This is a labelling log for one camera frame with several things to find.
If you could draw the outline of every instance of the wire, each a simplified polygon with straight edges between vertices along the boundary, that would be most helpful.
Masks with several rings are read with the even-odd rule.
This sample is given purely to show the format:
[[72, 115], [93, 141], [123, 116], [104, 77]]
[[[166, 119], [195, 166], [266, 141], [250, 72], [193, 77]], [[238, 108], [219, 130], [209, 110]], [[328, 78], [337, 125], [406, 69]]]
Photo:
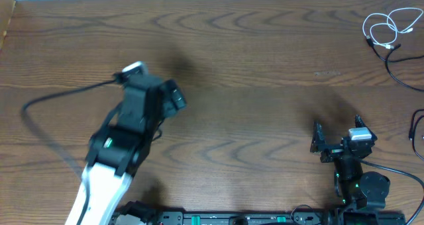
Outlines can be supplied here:
[[[419, 14], [419, 16], [405, 29], [403, 30], [398, 30], [398, 27], [396, 26], [395, 21], [393, 20], [393, 18], [390, 17], [390, 15], [392, 15], [394, 12], [397, 11], [404, 11], [404, 10], [417, 10], [417, 11], [421, 11], [421, 13]], [[421, 18], [421, 16], [423, 15], [424, 11], [422, 9], [419, 8], [415, 8], [415, 7], [404, 7], [404, 8], [400, 8], [400, 9], [395, 9], [393, 11], [391, 11], [388, 15], [383, 14], [383, 13], [372, 13], [370, 15], [368, 15], [364, 22], [362, 23], [362, 32], [364, 33], [364, 36], [368, 36], [370, 35], [370, 38], [372, 39], [372, 42], [374, 43], [374, 45], [377, 46], [383, 46], [387, 49], [390, 49], [392, 46], [390, 46], [391, 43], [395, 42], [396, 39], [398, 39], [398, 34], [405, 34], [405, 33], [409, 33], [413, 30], [412, 26]], [[371, 16], [383, 16], [386, 17], [386, 22], [381, 22], [381, 23], [377, 23], [377, 24], [373, 24], [370, 27], [369, 30], [369, 34], [366, 34], [365, 32], [365, 25], [366, 25], [366, 21], [371, 17]], [[375, 26], [388, 26], [390, 28], [390, 30], [395, 32], [395, 38], [390, 41], [390, 42], [385, 42], [385, 43], [379, 43], [375, 38], [374, 35], [372, 34], [372, 29]]]
[[27, 110], [31, 105], [33, 105], [35, 103], [39, 103], [39, 102], [42, 102], [42, 101], [54, 99], [56, 97], [62, 97], [62, 96], [66, 96], [66, 95], [71, 95], [71, 94], [74, 94], [74, 93], [81, 93], [81, 92], [84, 92], [84, 91], [87, 91], [87, 90], [90, 90], [90, 89], [94, 89], [94, 88], [100, 87], [102, 85], [114, 83], [114, 82], [116, 82], [116, 79], [109, 80], [109, 81], [104, 81], [104, 82], [101, 82], [101, 83], [96, 83], [94, 85], [90, 85], [90, 86], [87, 86], [87, 87], [81, 87], [79, 89], [73, 89], [73, 90], [69, 90], [69, 91], [63, 91], [63, 92], [53, 93], [51, 95], [46, 95], [46, 96], [43, 96], [43, 97], [39, 97], [37, 99], [33, 99], [33, 100], [25, 103], [22, 106], [22, 111]]
[[413, 112], [412, 114], [412, 118], [411, 118], [411, 127], [409, 128], [409, 139], [412, 140], [413, 138], [413, 123], [415, 122], [415, 115], [419, 112], [423, 112], [424, 109], [418, 109], [415, 112]]
[[[402, 86], [407, 87], [408, 89], [412, 89], [418, 92], [423, 92], [424, 93], [424, 89], [418, 89], [416, 87], [412, 87], [402, 81], [400, 81], [397, 77], [395, 77], [392, 72], [389, 69], [389, 57], [390, 55], [397, 49], [399, 49], [401, 46], [401, 44], [398, 44], [397, 46], [395, 46], [393, 49], [390, 50], [390, 52], [387, 54], [386, 56], [386, 60], [384, 60], [384, 65], [386, 67], [387, 72], [389, 73], [390, 77], [392, 77], [394, 80], [396, 80], [398, 83], [400, 83]], [[400, 59], [397, 60], [396, 62], [402, 62], [402, 61], [406, 61], [406, 60], [416, 60], [416, 59], [421, 59], [424, 58], [424, 56], [417, 56], [417, 57], [410, 57], [410, 58], [404, 58], [404, 59]]]
[[[87, 86], [87, 87], [81, 87], [81, 88], [79, 88], [79, 89], [73, 89], [73, 90], [69, 90], [69, 91], [63, 91], [63, 92], [59, 92], [59, 93], [53, 93], [53, 94], [51, 94], [51, 95], [46, 95], [46, 96], [43, 96], [43, 97], [39, 97], [39, 98], [37, 98], [37, 99], [33, 99], [33, 100], [31, 100], [31, 101], [29, 101], [29, 102], [27, 102], [27, 103], [25, 103], [23, 106], [22, 106], [22, 109], [21, 109], [21, 117], [22, 117], [22, 119], [23, 119], [23, 121], [25, 122], [25, 124], [26, 124], [26, 126], [28, 127], [28, 129], [30, 129], [30, 131], [34, 134], [34, 135], [36, 135], [36, 136], [38, 136], [40, 139], [42, 139], [42, 140], [46, 140], [46, 144], [50, 147], [50, 148], [52, 148], [57, 154], [59, 154], [59, 156], [66, 162], [66, 163], [68, 163], [68, 165], [74, 170], [74, 172], [77, 174], [77, 175], [79, 175], [79, 178], [81, 178], [81, 173], [80, 173], [80, 170], [79, 171], [77, 171], [76, 170], [76, 168], [77, 167], [79, 167], [78, 166], [78, 163], [75, 161], [75, 159], [74, 158], [72, 158], [71, 156], [69, 156], [69, 154], [60, 146], [60, 145], [58, 145], [57, 143], [55, 143], [55, 142], [53, 142], [51, 139], [49, 139], [50, 137], [47, 135], [47, 133], [45, 133], [41, 128], [39, 128], [39, 126], [38, 125], [36, 125], [33, 121], [32, 121], [32, 119], [31, 119], [31, 117], [28, 115], [28, 113], [27, 113], [27, 109], [31, 106], [31, 105], [33, 105], [33, 104], [36, 104], [36, 103], [39, 103], [39, 102], [43, 102], [43, 101], [47, 101], [47, 100], [50, 100], [50, 99], [54, 99], [54, 98], [57, 98], [57, 97], [62, 97], [62, 96], [66, 96], [66, 95], [71, 95], [71, 94], [74, 94], [74, 93], [81, 93], [81, 92], [84, 92], [84, 91], [87, 91], [87, 90], [90, 90], [90, 89], [94, 89], [94, 88], [96, 88], [96, 87], [100, 87], [100, 86], [102, 86], [102, 85], [106, 85], [106, 84], [110, 84], [110, 83], [114, 83], [114, 82], [116, 82], [116, 79], [115, 80], [110, 80], [110, 81], [104, 81], [104, 82], [101, 82], [101, 83], [96, 83], [96, 84], [94, 84], [94, 85], [90, 85], [90, 86]], [[121, 108], [121, 104], [119, 103], [107, 116], [106, 116], [106, 119], [105, 119], [105, 122], [103, 122], [103, 124], [105, 124], [106, 123], [106, 121], [107, 121], [107, 123], [109, 123], [109, 121], [113, 118], [113, 116], [116, 114], [116, 112], [119, 110]], [[86, 214], [86, 212], [87, 212], [87, 209], [88, 209], [88, 204], [89, 204], [89, 198], [90, 198], [90, 191], [89, 191], [89, 183], [88, 183], [88, 181], [85, 181], [85, 183], [84, 183], [84, 186], [85, 186], [85, 202], [84, 202], [84, 206], [83, 206], [83, 208], [82, 208], [82, 210], [81, 210], [81, 214], [79, 215], [79, 218], [78, 218], [78, 222], [77, 222], [77, 225], [80, 225], [81, 223], [82, 223], [82, 220], [83, 220], [83, 218], [84, 218], [84, 216], [85, 216], [85, 214]]]
[[162, 137], [162, 129], [160, 129], [160, 125], [162, 125], [162, 123], [164, 123], [165, 119], [162, 119], [159, 124], [158, 127], [156, 128], [156, 131], [154, 133], [159, 132], [159, 135], [155, 136], [152, 140], [152, 142], [154, 142], [155, 140], [159, 139]]
[[417, 155], [419, 157], [419, 159], [424, 161], [424, 157], [422, 155], [420, 155], [417, 150], [415, 149], [415, 133], [417, 132], [417, 126], [418, 126], [418, 122], [423, 119], [424, 116], [420, 116], [417, 119], [417, 122], [415, 123], [414, 127], [413, 127], [413, 131], [412, 131], [412, 150], [415, 152], [415, 155]]
[[85, 187], [85, 201], [84, 201], [84, 205], [83, 205], [82, 210], [81, 210], [81, 214], [79, 214], [77, 225], [81, 225], [82, 220], [84, 219], [84, 216], [87, 213], [88, 204], [90, 202], [90, 184], [89, 184], [88, 175], [85, 178], [85, 180], [83, 180], [83, 184], [84, 184], [84, 187]]
[[406, 60], [416, 60], [416, 59], [424, 58], [424, 55], [422, 55], [422, 56], [414, 56], [414, 57], [401, 58], [401, 59], [398, 59], [398, 60], [388, 60], [387, 58], [384, 58], [383, 56], [381, 56], [381, 55], [377, 52], [376, 48], [374, 47], [374, 43], [373, 43], [373, 41], [372, 41], [371, 37], [367, 36], [365, 40], [366, 40], [366, 42], [368, 43], [368, 45], [371, 47], [372, 51], [374, 51], [374, 53], [376, 54], [376, 56], [377, 56], [377, 57], [379, 57], [379, 58], [380, 58], [382, 61], [384, 61], [384, 62], [388, 62], [388, 63], [398, 63], [398, 62], [403, 62], [403, 61], [406, 61]]
[[[412, 178], [412, 179], [416, 180], [422, 186], [422, 188], [424, 190], [424, 182], [420, 178], [416, 177], [415, 175], [412, 175], [408, 172], [404, 172], [404, 171], [401, 171], [401, 170], [398, 170], [398, 169], [392, 169], [390, 167], [386, 167], [386, 166], [383, 166], [383, 165], [378, 165], [378, 164], [375, 164], [375, 163], [364, 161], [364, 160], [357, 158], [357, 157], [354, 157], [354, 159], [359, 161], [360, 163], [363, 163], [364, 165], [369, 165], [369, 166], [372, 166], [372, 167], [375, 167], [375, 168], [378, 168], [378, 169], [384, 169], [386, 171], [398, 173], [400, 175], [404, 175], [404, 176], [407, 176], [409, 178]], [[423, 206], [424, 206], [424, 196], [423, 196], [423, 199], [421, 200], [421, 203], [419, 204], [417, 210], [413, 213], [412, 217], [406, 222], [406, 225], [409, 225], [409, 224], [412, 223], [412, 221], [414, 221], [414, 219], [418, 216], [419, 212], [421, 212], [421, 209], [423, 209]]]
[[320, 219], [320, 220], [321, 220], [321, 216], [319, 216], [319, 215], [317, 214], [317, 212], [316, 212], [316, 211], [315, 211], [312, 207], [310, 207], [308, 204], [301, 204], [301, 205], [299, 205], [299, 206], [295, 207], [295, 208], [292, 210], [292, 212], [290, 213], [290, 219], [292, 219], [295, 223], [300, 224], [299, 222], [296, 222], [296, 220], [294, 219], [294, 212], [295, 212], [297, 209], [301, 208], [301, 207], [307, 207], [307, 208], [310, 208], [310, 209], [312, 210], [312, 212], [313, 212], [313, 213], [315, 213], [315, 215], [318, 217], [318, 219]]

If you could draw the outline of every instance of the wood grain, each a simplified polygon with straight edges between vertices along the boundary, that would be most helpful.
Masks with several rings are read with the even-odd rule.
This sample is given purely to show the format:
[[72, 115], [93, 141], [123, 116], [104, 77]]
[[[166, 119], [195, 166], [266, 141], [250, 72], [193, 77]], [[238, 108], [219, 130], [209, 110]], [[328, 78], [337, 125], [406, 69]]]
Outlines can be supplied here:
[[[186, 210], [340, 203], [333, 165], [309, 153], [312, 123], [338, 140], [356, 113], [379, 137], [369, 161], [423, 178], [407, 131], [424, 100], [387, 75], [361, 31], [368, 14], [404, 6], [424, 7], [423, 0], [18, 2], [0, 55], [0, 224], [64, 223], [80, 183], [73, 169], [84, 166], [88, 138], [122, 92], [106, 86], [33, 106], [44, 139], [22, 122], [21, 105], [110, 79], [136, 60], [177, 80], [188, 108], [165, 122], [122, 203]], [[407, 26], [413, 16], [397, 17]], [[419, 22], [402, 35], [394, 57], [424, 52], [423, 29]], [[392, 70], [424, 87], [422, 62]], [[63, 162], [63, 152], [79, 166]], [[378, 172], [392, 182], [386, 208], [411, 216], [418, 183]]]

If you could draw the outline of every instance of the black cable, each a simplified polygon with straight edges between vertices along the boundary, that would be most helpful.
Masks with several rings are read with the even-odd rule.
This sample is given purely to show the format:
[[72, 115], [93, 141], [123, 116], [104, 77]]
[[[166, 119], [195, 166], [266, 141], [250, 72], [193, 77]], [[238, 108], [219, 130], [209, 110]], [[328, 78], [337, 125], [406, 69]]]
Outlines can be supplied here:
[[420, 155], [417, 150], [415, 149], [415, 133], [417, 132], [417, 126], [418, 126], [418, 122], [423, 119], [424, 116], [420, 116], [417, 119], [417, 122], [415, 123], [414, 127], [413, 127], [413, 131], [412, 131], [412, 150], [415, 152], [415, 155], [417, 155], [419, 157], [419, 159], [424, 161], [424, 157], [422, 155]]
[[376, 56], [379, 57], [384, 62], [398, 63], [398, 62], [403, 62], [403, 61], [406, 61], [406, 60], [417, 60], [417, 59], [424, 58], [424, 55], [422, 55], [422, 56], [406, 57], [406, 58], [402, 58], [402, 59], [398, 59], [398, 60], [388, 60], [387, 58], [384, 58], [383, 56], [381, 56], [377, 52], [376, 47], [375, 47], [371, 37], [367, 36], [365, 39], [366, 39], [366, 42], [368, 43], [368, 45], [371, 47], [372, 51], [374, 51], [374, 53], [376, 54]]
[[96, 83], [94, 85], [90, 85], [90, 86], [87, 86], [87, 87], [81, 87], [81, 88], [78, 88], [78, 89], [72, 89], [72, 90], [69, 90], [69, 91], [63, 91], [63, 92], [53, 93], [51, 95], [46, 95], [46, 96], [43, 96], [43, 97], [39, 97], [37, 99], [33, 99], [33, 100], [25, 103], [22, 106], [22, 111], [27, 110], [31, 105], [33, 105], [35, 103], [39, 103], [39, 102], [42, 102], [42, 101], [54, 99], [56, 97], [62, 97], [62, 96], [66, 96], [66, 95], [71, 95], [71, 94], [74, 94], [74, 93], [81, 93], [81, 92], [84, 92], [84, 91], [87, 91], [87, 90], [90, 90], [90, 89], [94, 89], [94, 88], [100, 87], [102, 85], [114, 83], [114, 82], [116, 82], [116, 79], [109, 80], [109, 81], [104, 81], [104, 82], [101, 82], [101, 83]]
[[[404, 176], [407, 176], [409, 178], [412, 178], [412, 179], [416, 180], [422, 186], [422, 188], [424, 190], [424, 182], [420, 178], [416, 177], [415, 175], [412, 175], [408, 172], [404, 172], [404, 171], [401, 171], [401, 170], [398, 170], [398, 169], [392, 169], [390, 167], [386, 167], [386, 166], [383, 166], [383, 165], [377, 165], [375, 163], [364, 161], [364, 160], [357, 158], [357, 157], [354, 157], [354, 159], [359, 161], [360, 163], [363, 163], [364, 165], [369, 165], [369, 166], [372, 166], [372, 167], [375, 167], [375, 168], [378, 168], [378, 169], [384, 169], [386, 171], [391, 171], [391, 172], [398, 173], [400, 175], [404, 175]], [[409, 225], [409, 224], [412, 223], [412, 221], [414, 221], [414, 219], [418, 216], [419, 212], [421, 212], [421, 209], [423, 209], [423, 206], [424, 206], [424, 196], [423, 196], [423, 199], [421, 200], [421, 203], [419, 204], [417, 210], [413, 213], [412, 217], [406, 222], [406, 225]]]
[[[412, 86], [410, 86], [410, 85], [408, 85], [408, 84], [406, 84], [406, 83], [404, 83], [404, 82], [400, 81], [400, 80], [399, 80], [397, 77], [395, 77], [395, 76], [392, 74], [392, 72], [390, 71], [390, 69], [389, 69], [389, 63], [388, 63], [388, 61], [389, 61], [389, 57], [390, 57], [390, 55], [391, 55], [391, 54], [392, 54], [395, 50], [399, 49], [399, 47], [400, 47], [400, 46], [401, 46], [401, 44], [398, 44], [397, 46], [395, 46], [395, 48], [393, 48], [393, 49], [391, 49], [391, 50], [390, 50], [389, 54], [387, 54], [387, 56], [386, 56], [386, 60], [384, 61], [384, 65], [385, 65], [385, 67], [386, 67], [387, 72], [389, 73], [390, 77], [392, 77], [394, 80], [396, 80], [396, 81], [397, 81], [398, 83], [400, 83], [402, 86], [407, 87], [408, 89], [412, 89], [412, 90], [415, 90], [415, 91], [418, 91], [418, 92], [422, 92], [422, 93], [424, 93], [424, 89], [418, 89], [418, 88], [416, 88], [416, 87], [412, 87]], [[424, 58], [424, 56], [411, 57], [411, 58], [404, 58], [404, 59], [397, 60], [396, 62], [402, 62], [402, 61], [406, 61], [406, 60], [414, 60], [414, 59], [421, 59], [421, 58]]]
[[297, 223], [297, 224], [300, 224], [299, 222], [296, 222], [296, 220], [294, 219], [294, 212], [297, 210], [297, 209], [299, 209], [299, 208], [301, 208], [301, 207], [307, 207], [307, 208], [310, 208], [311, 210], [312, 210], [312, 212], [313, 213], [315, 213], [315, 215], [318, 217], [318, 219], [320, 219], [321, 220], [321, 216], [319, 216], [318, 214], [317, 214], [317, 212], [311, 207], [311, 206], [309, 206], [308, 204], [301, 204], [301, 205], [299, 205], [299, 206], [297, 206], [297, 207], [295, 207], [293, 210], [292, 210], [292, 212], [290, 213], [290, 219], [292, 219], [293, 220], [293, 222], [295, 222], [295, 223]]
[[162, 123], [164, 123], [164, 121], [165, 121], [165, 119], [162, 119], [159, 122], [158, 127], [156, 128], [156, 131], [154, 132], [154, 133], [159, 132], [159, 135], [157, 135], [156, 137], [154, 137], [153, 140], [152, 140], [152, 142], [154, 142], [155, 140], [157, 140], [157, 139], [159, 139], [159, 138], [162, 137], [162, 129], [160, 129], [160, 125], [162, 125]]
[[82, 220], [84, 219], [84, 216], [87, 213], [88, 204], [90, 203], [90, 184], [89, 184], [89, 181], [84, 181], [84, 182], [85, 182], [84, 183], [84, 187], [85, 187], [85, 201], [84, 201], [84, 205], [83, 205], [82, 210], [81, 210], [81, 214], [79, 214], [77, 225], [81, 225]]
[[[94, 89], [94, 88], [96, 88], [96, 87], [100, 87], [100, 86], [102, 86], [102, 85], [106, 85], [106, 84], [110, 84], [110, 83], [114, 83], [114, 82], [116, 82], [116, 79], [114, 79], [114, 80], [109, 80], [109, 81], [104, 81], [104, 82], [101, 82], [101, 83], [96, 83], [96, 84], [94, 84], [94, 85], [90, 85], [90, 86], [87, 86], [87, 87], [81, 87], [81, 88], [79, 88], [79, 89], [73, 89], [73, 90], [69, 90], [69, 91], [63, 91], [63, 92], [59, 92], [59, 93], [53, 93], [53, 94], [51, 94], [51, 95], [46, 95], [46, 96], [43, 96], [43, 97], [39, 97], [39, 98], [37, 98], [37, 99], [33, 99], [33, 100], [31, 100], [31, 101], [29, 101], [29, 102], [27, 102], [27, 103], [25, 103], [23, 106], [22, 106], [22, 109], [21, 109], [21, 116], [22, 116], [22, 118], [23, 118], [23, 120], [24, 120], [24, 122], [25, 122], [25, 124], [27, 125], [27, 127], [31, 130], [31, 132], [34, 134], [34, 135], [36, 135], [36, 136], [38, 136], [39, 138], [42, 138], [42, 139], [45, 139], [45, 138], [48, 138], [48, 136], [47, 136], [47, 134], [44, 132], [44, 131], [42, 131], [32, 120], [31, 120], [31, 118], [29, 117], [29, 115], [28, 115], [28, 113], [27, 113], [27, 109], [31, 106], [31, 105], [33, 105], [33, 104], [35, 104], [35, 103], [39, 103], [39, 102], [43, 102], [43, 101], [46, 101], [46, 100], [50, 100], [50, 99], [54, 99], [54, 98], [57, 98], [57, 97], [62, 97], [62, 96], [66, 96], [66, 95], [71, 95], [71, 94], [74, 94], [74, 93], [81, 93], [81, 92], [84, 92], [84, 91], [87, 91], [87, 90], [90, 90], [90, 89]], [[121, 104], [119, 103], [107, 116], [106, 116], [106, 119], [105, 119], [105, 122], [103, 122], [103, 124], [105, 124], [106, 123], [106, 121], [107, 121], [107, 123], [109, 123], [109, 121], [113, 118], [113, 116], [117, 113], [117, 111], [119, 110], [121, 108]], [[51, 147], [51, 148], [54, 148], [55, 149], [55, 151], [58, 151], [58, 147], [57, 147], [57, 143], [54, 143], [54, 142], [49, 142], [49, 143], [47, 143], [48, 145], [49, 145], [49, 147]], [[75, 165], [74, 164], [76, 164], [76, 165], [78, 165], [77, 163], [76, 163], [76, 161], [74, 161], [74, 159], [69, 159], [68, 157], [69, 156], [63, 156], [63, 154], [66, 154], [66, 152], [64, 152], [64, 150], [63, 150], [63, 148], [60, 148], [60, 151], [58, 152], [58, 154], [59, 155], [61, 155], [61, 157], [62, 157], [62, 159], [65, 161], [65, 162], [67, 162], [67, 163], [70, 163], [70, 162], [72, 162], [72, 164], [70, 165], [70, 167], [71, 168], [74, 168], [75, 167]], [[89, 183], [88, 183], [88, 181], [86, 181], [86, 183], [85, 183], [85, 202], [84, 202], [84, 205], [83, 205], [83, 208], [82, 208], [82, 211], [81, 211], [81, 214], [79, 215], [79, 218], [78, 218], [78, 222], [77, 222], [77, 225], [80, 225], [81, 223], [82, 223], [82, 220], [83, 220], [83, 218], [84, 218], [84, 216], [85, 216], [85, 214], [86, 214], [86, 212], [87, 212], [87, 209], [88, 209], [88, 204], [89, 204], [89, 198], [90, 198], [90, 191], [89, 191]]]
[[377, 55], [377, 57], [379, 57], [382, 61], [384, 61], [384, 65], [386, 67], [386, 71], [389, 73], [390, 77], [392, 77], [396, 82], [400, 83], [402, 86], [407, 87], [408, 89], [412, 89], [418, 92], [423, 92], [424, 93], [424, 89], [418, 89], [416, 87], [412, 87], [402, 81], [400, 81], [397, 77], [395, 77], [392, 72], [389, 69], [389, 63], [398, 63], [398, 62], [404, 62], [406, 60], [417, 60], [417, 59], [421, 59], [424, 58], [424, 55], [422, 56], [415, 56], [415, 57], [406, 57], [406, 58], [402, 58], [402, 59], [398, 59], [398, 60], [389, 60], [390, 55], [397, 49], [400, 48], [401, 44], [398, 44], [397, 46], [395, 46], [394, 48], [392, 48], [390, 50], [390, 52], [387, 54], [386, 58], [383, 58], [381, 55], [379, 55], [379, 53], [376, 50], [376, 47], [372, 41], [372, 39], [367, 36], [366, 37], [366, 42], [368, 43], [368, 45], [371, 47], [372, 51], [374, 51], [374, 53]]
[[409, 139], [412, 140], [412, 138], [415, 136], [415, 134], [413, 134], [413, 123], [415, 122], [415, 115], [419, 112], [423, 112], [424, 109], [418, 109], [415, 112], [413, 112], [412, 114], [412, 118], [411, 118], [411, 127], [409, 128]]

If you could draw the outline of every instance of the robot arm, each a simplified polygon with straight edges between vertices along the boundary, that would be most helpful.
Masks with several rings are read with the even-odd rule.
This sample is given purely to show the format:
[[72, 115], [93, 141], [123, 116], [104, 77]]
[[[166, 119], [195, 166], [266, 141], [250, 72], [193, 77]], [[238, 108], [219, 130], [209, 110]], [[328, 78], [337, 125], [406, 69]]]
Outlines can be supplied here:
[[[159, 125], [186, 106], [175, 81], [148, 75], [141, 62], [115, 76], [123, 84], [124, 100], [89, 141], [87, 165], [66, 225], [107, 224], [149, 154]], [[115, 114], [117, 123], [110, 125]]]
[[321, 163], [334, 163], [336, 194], [343, 198], [346, 205], [335, 212], [339, 224], [344, 217], [374, 217], [378, 221], [378, 211], [386, 206], [390, 180], [377, 172], [363, 173], [361, 162], [372, 153], [377, 136], [356, 115], [355, 128], [348, 131], [339, 144], [327, 144], [322, 126], [315, 122], [311, 152], [321, 153]]

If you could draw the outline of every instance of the white cable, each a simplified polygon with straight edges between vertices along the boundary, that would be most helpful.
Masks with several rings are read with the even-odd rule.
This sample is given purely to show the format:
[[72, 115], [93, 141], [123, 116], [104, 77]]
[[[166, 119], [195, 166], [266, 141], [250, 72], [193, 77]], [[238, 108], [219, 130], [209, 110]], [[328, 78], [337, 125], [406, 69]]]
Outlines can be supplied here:
[[[396, 12], [396, 11], [403, 11], [403, 10], [418, 10], [418, 11], [421, 11], [421, 14], [407, 27], [407, 28], [405, 28], [405, 29], [403, 29], [403, 30], [398, 30], [398, 28], [397, 28], [397, 26], [396, 26], [396, 23], [393, 21], [393, 19], [390, 17], [390, 15], [392, 14], [392, 13], [394, 13], [394, 12]], [[424, 13], [424, 11], [422, 10], [422, 9], [419, 9], [419, 8], [415, 8], [415, 7], [404, 7], [404, 8], [400, 8], [400, 9], [395, 9], [395, 10], [393, 10], [393, 11], [391, 11], [388, 15], [386, 15], [386, 14], [383, 14], [383, 13], [372, 13], [372, 14], [370, 14], [369, 16], [367, 16], [366, 18], [365, 18], [365, 20], [364, 20], [364, 23], [362, 24], [362, 32], [364, 33], [364, 36], [367, 36], [367, 34], [365, 33], [365, 23], [366, 23], [366, 21], [371, 17], [371, 16], [374, 16], [374, 15], [379, 15], [379, 16], [383, 16], [383, 17], [386, 17], [386, 22], [384, 23], [384, 22], [382, 22], [382, 23], [377, 23], [377, 24], [373, 24], [371, 27], [370, 27], [370, 36], [371, 36], [371, 39], [372, 39], [372, 41], [373, 41], [373, 43], [374, 43], [374, 45], [377, 45], [377, 46], [383, 46], [383, 47], [385, 47], [385, 48], [387, 48], [387, 49], [390, 49], [392, 46], [390, 45], [391, 43], [393, 43], [393, 42], [395, 42], [396, 41], [396, 39], [398, 39], [398, 33], [399, 34], [405, 34], [405, 33], [409, 33], [409, 32], [411, 32], [412, 30], [413, 30], [413, 28], [412, 28], [412, 26], [418, 21], [418, 19], [420, 19], [421, 18], [421, 16], [423, 15], [423, 13]], [[375, 26], [381, 26], [381, 25], [386, 25], [386, 26], [388, 26], [392, 31], [394, 31], [395, 32], [395, 38], [391, 41], [391, 42], [385, 42], [385, 43], [379, 43], [375, 38], [374, 38], [374, 35], [372, 34], [372, 29], [375, 27]]]

